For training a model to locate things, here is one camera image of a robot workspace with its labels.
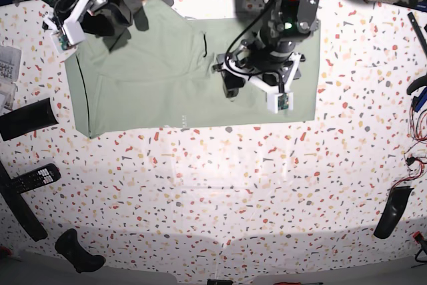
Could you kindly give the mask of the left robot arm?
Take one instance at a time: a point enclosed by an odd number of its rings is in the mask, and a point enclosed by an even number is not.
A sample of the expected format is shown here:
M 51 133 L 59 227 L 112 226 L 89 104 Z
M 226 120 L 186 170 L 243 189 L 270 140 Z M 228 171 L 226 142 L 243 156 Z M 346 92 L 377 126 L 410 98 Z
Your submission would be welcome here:
M 227 98 L 249 81 L 261 81 L 281 96 L 300 77 L 304 55 L 294 51 L 318 28 L 319 0 L 264 0 L 258 16 L 218 56 L 214 71 L 222 75 Z

